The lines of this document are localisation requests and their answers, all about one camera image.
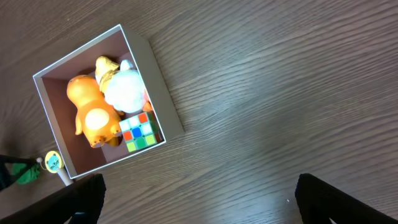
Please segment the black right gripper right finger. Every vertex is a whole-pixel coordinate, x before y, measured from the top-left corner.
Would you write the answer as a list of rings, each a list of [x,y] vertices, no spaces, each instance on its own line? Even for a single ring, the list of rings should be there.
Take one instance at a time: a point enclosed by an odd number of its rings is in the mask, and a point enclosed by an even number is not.
[[[295,198],[304,224],[397,224],[397,220],[362,203],[312,174],[300,174]]]

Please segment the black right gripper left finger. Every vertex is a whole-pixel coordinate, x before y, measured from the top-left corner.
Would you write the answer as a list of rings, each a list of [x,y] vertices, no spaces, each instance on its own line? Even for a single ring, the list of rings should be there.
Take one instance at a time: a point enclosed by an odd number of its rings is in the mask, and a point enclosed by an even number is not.
[[[97,223],[106,185],[91,174],[1,220],[1,223]]]

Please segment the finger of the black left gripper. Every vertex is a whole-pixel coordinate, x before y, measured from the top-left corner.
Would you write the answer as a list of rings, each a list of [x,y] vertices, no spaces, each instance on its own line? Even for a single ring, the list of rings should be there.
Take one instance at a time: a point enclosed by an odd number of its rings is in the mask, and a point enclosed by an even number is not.
[[[25,164],[25,167],[18,173],[13,173],[13,164]],[[22,177],[30,168],[36,165],[35,159],[25,159],[1,155],[1,190],[10,187],[17,179]]]

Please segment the green round disc toy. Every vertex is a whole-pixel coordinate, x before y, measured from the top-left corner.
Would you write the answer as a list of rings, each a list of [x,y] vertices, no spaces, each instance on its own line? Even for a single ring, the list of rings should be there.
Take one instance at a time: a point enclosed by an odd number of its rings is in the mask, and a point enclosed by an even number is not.
[[[24,168],[26,168],[26,164],[14,164],[12,167],[12,174],[16,175],[16,174],[20,173]],[[16,180],[16,182],[19,185],[29,184],[29,183],[37,180],[39,175],[40,175],[40,166],[38,164],[35,164],[29,170],[27,170],[25,173],[23,173]]]

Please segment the yellow wooden rattle drum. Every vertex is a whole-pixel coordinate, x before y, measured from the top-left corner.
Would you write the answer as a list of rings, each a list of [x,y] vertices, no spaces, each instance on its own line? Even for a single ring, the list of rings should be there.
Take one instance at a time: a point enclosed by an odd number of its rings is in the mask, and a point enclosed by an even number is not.
[[[65,169],[65,163],[62,159],[62,156],[58,151],[49,151],[46,153],[44,158],[36,158],[36,162],[43,170],[47,170],[52,174],[57,174],[65,186],[69,186],[73,183],[67,173],[67,170]]]

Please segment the orange dinosaur toy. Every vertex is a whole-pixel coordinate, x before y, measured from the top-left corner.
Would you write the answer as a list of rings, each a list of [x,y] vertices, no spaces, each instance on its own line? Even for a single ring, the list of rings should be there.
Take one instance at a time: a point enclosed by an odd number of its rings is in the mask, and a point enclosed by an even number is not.
[[[76,135],[84,134],[92,148],[120,144],[119,113],[109,105],[94,77],[79,75],[67,85],[68,99],[76,106]]]

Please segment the colourful puzzle cube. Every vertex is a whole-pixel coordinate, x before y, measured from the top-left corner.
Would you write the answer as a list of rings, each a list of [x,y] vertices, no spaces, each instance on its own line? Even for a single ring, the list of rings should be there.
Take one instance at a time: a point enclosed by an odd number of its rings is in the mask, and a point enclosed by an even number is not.
[[[164,141],[153,111],[124,119],[119,125],[129,152],[140,151]]]

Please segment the white plush duck toy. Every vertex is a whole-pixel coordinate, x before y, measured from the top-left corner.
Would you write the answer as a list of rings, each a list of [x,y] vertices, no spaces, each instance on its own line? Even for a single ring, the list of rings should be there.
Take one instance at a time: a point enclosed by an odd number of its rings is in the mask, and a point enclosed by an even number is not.
[[[115,110],[124,113],[153,110],[141,75],[130,60],[116,63],[105,56],[98,57],[95,78],[105,101]]]

